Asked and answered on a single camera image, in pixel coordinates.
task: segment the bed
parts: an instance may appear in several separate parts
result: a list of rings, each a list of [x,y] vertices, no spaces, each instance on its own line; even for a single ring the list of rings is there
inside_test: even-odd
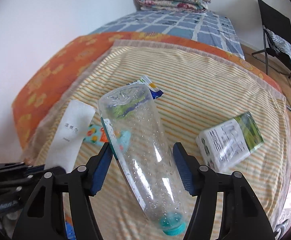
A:
[[[103,25],[91,34],[102,32],[169,34],[199,41],[244,59],[239,38],[230,19],[212,11],[204,13],[137,11]]]
[[[234,169],[244,173],[274,227],[291,172],[285,97],[275,81],[243,59],[230,20],[209,12],[136,12],[68,43],[42,66],[13,102],[23,160],[44,164],[69,100],[96,107],[101,95],[143,74],[165,92],[156,103],[169,142],[181,141],[200,163],[202,157],[195,143],[200,130],[244,111],[252,112],[266,147]],[[100,116],[96,114],[92,122],[100,125]],[[83,143],[75,167],[85,164],[98,151],[97,146]],[[133,198],[112,161],[103,189],[92,200],[103,237],[166,239],[145,220]],[[188,194],[184,199],[191,210],[195,199]],[[70,216],[67,201],[64,208]],[[219,196],[214,239],[221,215]]]

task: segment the blue plaid bed sheet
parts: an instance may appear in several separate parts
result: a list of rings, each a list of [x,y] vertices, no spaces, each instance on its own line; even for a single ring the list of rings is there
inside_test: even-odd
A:
[[[211,11],[186,13],[171,11],[137,11],[110,22],[92,33],[146,32],[163,33],[199,41],[244,59],[231,21]]]

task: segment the black and white striped fabric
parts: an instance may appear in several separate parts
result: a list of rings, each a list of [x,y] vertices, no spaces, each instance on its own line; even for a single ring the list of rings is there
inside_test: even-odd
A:
[[[277,54],[279,52],[283,52],[285,54],[288,54],[291,59],[291,44],[285,39],[276,35],[274,32],[270,31],[269,29],[266,29],[266,31],[271,37],[271,40],[267,37],[269,46],[274,49]]]

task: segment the folding chair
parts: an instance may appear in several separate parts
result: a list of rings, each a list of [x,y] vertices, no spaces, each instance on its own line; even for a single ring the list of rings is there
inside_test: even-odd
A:
[[[257,60],[265,63],[265,73],[268,75],[269,67],[273,68],[275,71],[279,72],[280,74],[287,75],[291,78],[291,73],[283,73],[275,69],[274,67],[269,65],[268,62],[268,54],[276,57],[280,60],[291,72],[291,59],[289,55],[279,52],[276,54],[275,50],[271,48],[269,44],[269,48],[267,48],[266,44],[266,36],[272,42],[272,39],[266,29],[271,30],[276,35],[279,35],[281,38],[284,38],[287,42],[291,44],[291,22],[290,19],[278,12],[276,9],[272,8],[271,6],[267,5],[262,0],[258,0],[260,13],[261,13],[261,20],[262,20],[262,27],[263,27],[263,45],[264,49],[253,52],[252,56]],[[256,57],[256,54],[264,53],[265,61]]]

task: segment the chair backrest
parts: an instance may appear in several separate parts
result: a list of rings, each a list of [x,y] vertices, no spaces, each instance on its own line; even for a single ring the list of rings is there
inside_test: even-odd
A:
[[[291,22],[290,19],[267,5],[262,0],[258,0],[262,24],[276,35],[284,38],[291,44]]]

